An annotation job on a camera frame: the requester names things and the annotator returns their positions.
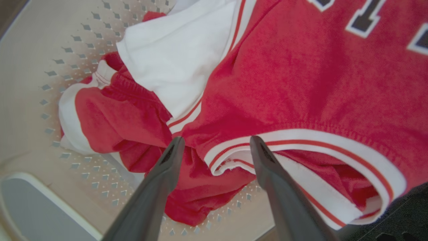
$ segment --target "red stripe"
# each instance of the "red stripe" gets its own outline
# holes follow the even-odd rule
[[[220,156],[222,156],[225,152],[227,152],[227,151],[229,151],[229,150],[231,150],[231,149],[233,149],[233,148],[236,148],[236,147],[249,146],[249,145],[250,145],[249,143],[242,143],[242,144],[234,145],[234,146],[231,146],[231,147],[228,147],[228,148],[224,149],[223,151],[219,152],[219,153],[214,157],[214,159],[211,161],[211,163],[210,163],[210,165],[209,165],[209,168],[211,169],[211,167],[213,167],[213,166],[214,166],[215,162],[216,162],[216,161],[220,158]]]
[[[380,211],[380,209],[378,209],[378,210],[376,210],[376,211],[374,211],[374,212],[372,212],[372,213],[362,215],[362,216],[361,216],[361,217],[359,217],[358,219],[363,219],[363,218],[367,218],[367,217],[371,217],[371,216],[377,215],[377,214],[379,213],[379,211]]]
[[[173,126],[175,126],[175,125],[177,125],[177,124],[180,124],[181,122],[183,122],[183,121],[185,121],[187,118],[189,118],[189,116],[196,110],[196,108],[198,107],[198,105],[201,103],[201,101],[202,101],[202,98],[196,103],[196,105],[190,110],[190,112],[186,115],[186,116],[184,116],[183,118],[181,118],[180,120],[177,120],[177,121],[174,121],[174,122],[172,122],[172,123],[170,123],[169,125],[168,125],[168,128],[171,128],[171,127],[173,127]]]
[[[373,172],[373,174],[381,181],[381,183],[384,185],[384,187],[386,188],[388,194],[389,194],[389,202],[391,203],[392,198],[394,196],[394,192],[392,190],[391,185],[388,183],[388,181],[386,180],[386,178],[375,168],[373,167],[370,163],[368,163],[367,161],[365,161],[363,158],[355,155],[354,153],[345,150],[343,148],[340,148],[338,146],[335,145],[331,145],[325,142],[318,142],[318,141],[310,141],[310,140],[283,140],[283,141],[273,141],[273,142],[266,142],[267,146],[274,146],[274,145],[289,145],[289,144],[303,144],[303,145],[314,145],[314,146],[320,146],[320,147],[325,147],[325,148],[329,148],[332,150],[335,150],[337,152],[340,152],[352,159],[354,159],[355,161],[361,163],[363,166],[365,166],[367,169],[369,169],[371,172]],[[231,147],[228,147],[226,149],[224,149],[223,151],[221,151],[219,154],[217,154],[214,159],[211,161],[211,163],[209,164],[209,168],[211,169],[212,166],[216,163],[216,161],[220,158],[220,156],[222,156],[224,153],[226,153],[227,151],[237,148],[237,147],[242,147],[242,146],[249,146],[249,143],[241,143],[241,144],[237,144]],[[240,162],[242,162],[243,164],[248,165],[248,163],[240,160]],[[321,211],[323,212],[327,217],[329,217],[333,222],[335,222],[336,224],[338,224],[339,226],[343,227],[345,226],[345,223],[343,223],[342,221],[340,221],[339,219],[337,219],[334,215],[332,215],[327,209],[325,209],[320,203],[318,203],[315,198],[313,198],[309,193],[307,193],[303,188],[302,191],[305,193],[305,195],[308,197],[308,199]],[[370,217],[375,215],[378,211],[375,211],[373,213],[370,214],[365,214],[363,215],[361,218],[364,217]]]
[[[303,144],[303,145],[313,145],[313,146],[320,146],[320,147],[325,147],[325,148],[329,148],[332,150],[335,150],[337,152],[340,152],[354,160],[356,160],[357,162],[361,163],[363,166],[365,166],[367,169],[369,169],[371,172],[373,172],[373,174],[380,180],[380,182],[385,186],[388,195],[389,195],[389,203],[392,202],[392,199],[394,197],[394,191],[392,190],[391,185],[389,184],[389,182],[386,180],[386,178],[374,167],[372,166],[370,163],[368,163],[366,160],[364,160],[363,158],[355,155],[354,153],[347,151],[343,148],[340,148],[338,146],[335,145],[331,145],[325,142],[318,142],[318,141],[310,141],[310,140],[285,140],[285,141],[273,141],[273,142],[266,142],[267,146],[275,146],[275,145],[289,145],[289,144]],[[219,154],[217,154],[214,159],[212,160],[212,162],[210,163],[209,167],[211,168],[215,162],[220,158],[221,155],[223,155],[225,152],[236,148],[236,147],[241,147],[241,146],[249,146],[249,143],[242,143],[242,144],[238,144],[238,145],[234,145],[231,146],[229,148],[224,149],[223,151],[221,151]]]
[[[232,44],[230,45],[229,51],[228,53],[232,50],[233,45],[235,44],[236,41],[236,37],[238,36],[238,31],[239,31],[239,25],[241,24],[241,19],[242,19],[242,13],[244,12],[244,6],[245,6],[245,0],[242,0],[241,2],[241,6],[239,8],[239,13],[238,13],[238,20],[236,22],[236,28],[235,28],[235,33],[233,35],[233,39],[232,39]],[[172,123],[170,123],[168,125],[168,128],[171,128],[177,124],[180,124],[181,122],[185,121],[194,111],[195,109],[198,107],[199,103],[201,102],[202,99],[200,99],[198,101],[198,103],[195,105],[195,107],[193,107],[193,109],[191,109],[191,111],[184,116],[183,118],[181,118],[180,120],[174,121]]]
[[[306,190],[304,190],[299,184],[297,185],[300,187],[303,194],[305,194],[305,196],[309,199],[309,201],[313,203],[313,205],[315,205],[315,207],[317,207],[322,213],[324,213],[325,216],[330,218],[333,222],[335,222],[337,225],[341,227],[344,227],[346,225],[346,223],[342,222],[336,216],[331,214],[327,209],[325,209],[323,205],[321,205],[317,200],[315,200],[315,198],[311,196]]]
[[[239,25],[241,24],[242,13],[244,12],[245,0],[242,0],[241,6],[239,8],[238,20],[236,22],[235,33],[233,35],[232,44],[230,45],[228,53],[232,50],[233,45],[235,44],[236,36],[238,36]]]
[[[235,162],[239,162],[239,163],[245,164],[245,165],[247,165],[247,166],[249,166],[249,167],[251,167],[251,168],[254,168],[254,165],[253,165],[253,164],[248,163],[248,162],[246,162],[246,161],[243,161],[243,160],[240,160],[240,159],[233,159],[233,161],[235,161]]]

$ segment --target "diamond-shaped hole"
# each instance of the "diamond-shaped hole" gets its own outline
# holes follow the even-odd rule
[[[80,163],[73,163],[73,164],[71,165],[71,169],[78,169],[78,168],[79,168],[79,166],[80,166]]]
[[[82,41],[82,39],[80,38],[80,36],[73,36],[72,35],[72,37],[73,37],[73,40],[76,41],[76,42],[81,42]]]
[[[66,53],[72,53],[73,50],[71,48],[63,48]]]
[[[47,100],[45,100],[45,99],[42,99],[39,103],[41,105],[47,105],[49,102]]]
[[[49,117],[51,117],[51,116],[50,116],[50,115],[48,115],[48,114],[43,113],[40,117],[41,117],[42,119],[46,120],[46,119],[48,119],[48,118],[49,118]]]
[[[101,19],[100,15],[98,13],[93,13],[92,12],[92,15],[93,15],[94,19],[98,19],[98,20]]]
[[[56,64],[62,64],[64,63],[64,60],[54,60]]]
[[[55,71],[49,71],[49,72],[46,72],[46,71],[45,71],[45,73],[46,73],[48,76],[56,76],[56,75],[57,75],[57,73],[56,73]]]
[[[46,134],[52,134],[54,131],[55,131],[55,130],[54,130],[54,129],[51,129],[51,128],[46,128],[46,129],[45,129],[45,133],[46,133]]]
[[[71,75],[64,75],[63,76],[64,80],[72,80],[73,77],[71,77]]]
[[[89,173],[82,173],[81,177],[82,177],[83,179],[88,179],[88,177],[89,177]]]
[[[82,24],[84,30],[91,30],[91,27],[87,24]]]
[[[104,1],[103,1],[103,3],[104,3],[104,8],[106,8],[106,9],[110,9],[110,3],[106,3],[106,2],[104,2]]]
[[[71,153],[62,153],[60,158],[68,159],[70,157],[70,155],[71,155]]]
[[[42,86],[42,90],[50,90],[50,89],[52,89],[52,87],[48,84],[45,84]]]

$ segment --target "jersey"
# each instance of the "jersey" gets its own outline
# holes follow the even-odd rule
[[[259,135],[335,229],[428,181],[427,1],[246,4],[202,97],[167,122],[213,175],[255,173]]]

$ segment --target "white trim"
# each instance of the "white trim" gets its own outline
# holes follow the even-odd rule
[[[251,15],[253,14],[254,6],[256,5],[257,0],[237,0],[235,5],[235,10],[233,12],[232,25],[230,29],[229,39],[227,40],[226,48],[224,49],[221,60],[223,60],[226,55],[229,53],[230,45],[232,44],[233,37],[235,36],[235,31],[239,18],[239,10],[241,9],[241,4],[244,2],[244,9],[242,11],[241,22],[239,24],[238,33],[236,35],[235,42],[233,43],[232,49],[236,44],[241,40],[244,35],[245,30],[247,29],[248,23],[250,21]]]
[[[224,48],[224,52],[223,52],[223,55],[220,59],[220,62],[226,57],[226,55],[229,52],[230,45],[232,44],[233,37],[235,35],[236,25],[238,22],[239,10],[241,8],[242,2],[243,2],[243,0],[237,0],[236,1],[235,9],[233,12],[233,18],[232,18],[232,24],[231,24],[231,30],[230,30],[229,38],[227,40],[227,44],[226,44],[226,47]],[[247,26],[248,26],[248,23],[250,21],[250,18],[251,18],[251,15],[253,13],[254,6],[256,5],[256,2],[257,2],[257,0],[246,0],[245,1],[245,3],[244,3],[245,6],[244,6],[242,16],[241,16],[241,23],[239,25],[238,33],[237,33],[233,47],[236,46],[236,44],[241,40],[242,36],[244,35],[244,32],[247,29]],[[201,93],[201,96],[194,102],[194,104],[184,114],[180,115],[177,118],[171,118],[169,121],[167,121],[166,124],[169,125],[170,123],[181,120],[184,116],[186,116],[194,108],[195,104],[197,104],[199,102],[199,100],[202,98],[202,95],[203,95],[203,92]],[[169,130],[173,134],[180,132],[187,123],[194,121],[198,117],[200,112],[201,112],[201,103],[198,104],[197,108],[192,112],[192,114],[186,120],[183,120],[182,122],[171,126],[169,128]]]
[[[389,183],[389,185],[391,186],[394,192],[394,196],[391,197],[391,199],[395,199],[399,197],[406,189],[407,183],[403,174],[386,157],[384,157],[382,154],[380,154],[376,150],[368,146],[365,146],[357,141],[354,141],[342,136],[334,135],[331,133],[308,130],[308,129],[278,130],[270,133],[262,133],[262,134],[259,134],[259,136],[267,144],[269,142],[275,142],[275,141],[307,140],[307,141],[323,142],[329,145],[337,146],[341,149],[344,149],[346,151],[349,151],[359,156],[360,158],[365,160],[367,163],[372,165],[378,172],[380,172],[383,175],[383,177],[387,180],[387,182]],[[216,169],[221,165],[221,163],[227,160],[229,156],[232,156],[232,155],[234,159],[240,159],[247,163],[253,164],[252,159],[248,158],[248,156],[243,155],[245,151],[250,150],[250,146],[248,145],[249,141],[250,141],[250,136],[241,137],[241,138],[223,142],[213,147],[212,149],[210,149],[204,157],[204,161],[207,163],[208,166],[210,166],[211,162],[217,156],[217,154],[219,154],[223,150],[229,149],[230,147],[238,144],[245,144],[243,146],[231,148],[227,152],[223,153],[217,159],[214,165],[211,167],[211,172],[213,173],[213,175],[216,175],[216,176],[221,175],[225,171],[225,169],[231,169],[238,166],[243,169],[250,168],[249,166],[243,163],[232,161],[232,162],[226,163],[225,166],[222,166],[218,171],[216,171]],[[268,144],[268,147],[271,149],[271,151],[305,150],[305,151],[315,151],[315,152],[328,154],[345,162],[349,166],[359,171],[373,184],[373,186],[379,193],[379,196],[382,200],[382,206],[380,207],[380,212],[377,215],[374,215],[372,217],[365,219],[367,222],[372,222],[376,220],[386,210],[387,206],[389,205],[390,196],[387,192],[386,187],[382,184],[379,178],[371,170],[366,168],[363,164],[350,158],[347,155],[344,155],[341,152],[338,152],[336,150],[333,150],[327,147],[322,147],[317,145],[304,145],[304,144],[285,144],[285,145]]]
[[[198,117],[199,113],[201,113],[201,103],[199,101],[201,100],[203,94],[204,93],[202,92],[201,95],[199,96],[199,98],[194,102],[194,104],[185,113],[183,113],[178,118],[171,117],[171,119],[166,122],[166,125],[168,126],[171,123],[174,123],[176,121],[183,119],[186,115],[188,115],[190,113],[190,111],[193,110],[195,105],[198,104],[198,106],[194,109],[194,111],[186,119],[184,119],[182,122],[180,122],[178,124],[175,124],[175,125],[169,127],[169,130],[171,131],[172,134],[174,134],[176,132],[180,132],[187,123],[194,121],[196,119],[196,117]]]
[[[110,84],[116,71],[108,66],[105,60],[98,64],[97,71],[92,73],[92,81],[89,84],[76,83],[64,91],[59,100],[59,122],[64,131],[61,145],[64,148],[79,152],[83,155],[91,155],[96,152],[91,148],[88,139],[82,131],[79,116],[76,110],[76,95],[84,88],[97,87],[103,89]]]
[[[94,237],[96,240],[102,239],[103,235],[94,226],[92,226],[86,219],[84,219],[81,215],[79,215],[72,207],[70,207],[66,202],[64,202],[60,197],[58,197],[54,192],[52,192],[49,188],[47,188],[41,181],[39,181],[33,175],[30,175],[25,172],[18,172],[7,176],[6,178],[3,179],[3,181],[7,181],[10,179],[21,179],[28,182],[33,187],[35,187],[40,193],[42,193],[46,198],[51,200],[57,207],[59,207],[62,211],[64,211],[72,220],[74,220],[78,225],[80,225],[92,237]],[[7,208],[4,206],[3,194],[1,192],[0,192],[0,198],[1,198],[1,202],[0,202],[1,207],[4,213],[8,216],[7,217],[8,222],[12,221],[12,223],[10,224],[15,225],[14,228],[17,229],[18,227],[16,226],[16,224],[14,224],[12,217],[10,217],[7,211]]]
[[[321,5],[321,3],[319,3],[317,0],[308,0],[308,2],[312,3],[313,5],[315,5],[317,7],[317,9],[320,10],[321,12],[324,12],[325,10],[329,9],[334,4],[334,0],[331,0],[325,6]]]
[[[339,224],[333,222],[329,217],[327,217],[323,212],[321,212],[321,210],[319,210],[313,203],[312,207],[314,207],[314,209],[318,212],[318,214],[320,215],[320,217],[324,220],[324,222],[330,226],[330,228],[334,229],[334,230],[339,230],[341,228],[343,228],[342,226],[340,226]]]
[[[71,146],[75,147],[76,151],[83,155],[95,154],[96,152],[91,148],[82,131],[76,111],[75,98],[81,89],[92,87],[98,87],[98,82],[94,78],[89,84],[74,84],[64,91],[58,103],[58,117],[64,136],[66,136]]]
[[[362,216],[362,212],[328,182],[304,165],[274,154],[290,176],[332,215],[344,223]]]
[[[257,0],[246,0],[244,10],[241,16],[241,24],[239,25],[238,34],[235,39],[235,43],[232,49],[237,45],[244,35],[245,30],[247,30],[248,23],[250,21],[251,15],[253,14],[254,6],[256,5]]]
[[[369,36],[369,34],[372,32],[372,30],[375,28],[375,26],[377,25],[377,23],[380,20],[380,16],[378,16],[378,12],[379,10],[382,8],[383,4],[386,2],[386,0],[380,0],[380,2],[377,4],[376,8],[373,10],[372,14],[369,16],[369,19],[372,20],[372,24],[369,26],[369,28],[367,29],[367,31],[361,31],[359,29],[356,29],[354,27],[352,27],[352,24],[354,23],[355,19],[359,16],[361,16],[362,14],[364,14],[364,12],[367,10],[367,8],[369,7],[370,3],[372,3],[372,0],[366,0],[366,3],[364,4],[362,9],[357,10],[354,15],[352,16],[351,20],[349,21],[348,25],[346,26],[346,30],[358,35],[362,38],[367,38]]]
[[[413,37],[410,44],[407,46],[408,50],[415,51],[416,53],[425,54],[428,55],[428,48],[424,48],[421,46],[417,46],[416,43],[421,39],[422,35],[428,31],[428,23],[422,24],[419,31],[416,33],[416,35]]]
[[[103,89],[104,87],[110,85],[111,78],[116,73],[116,71],[108,66],[105,60],[101,60],[98,64],[97,71],[92,75],[92,78],[95,78],[98,82],[98,88]]]

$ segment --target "black number with white outline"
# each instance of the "black number with white outline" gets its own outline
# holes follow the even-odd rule
[[[346,30],[360,37],[367,38],[380,20],[379,10],[386,0],[367,0],[362,9],[355,12]]]

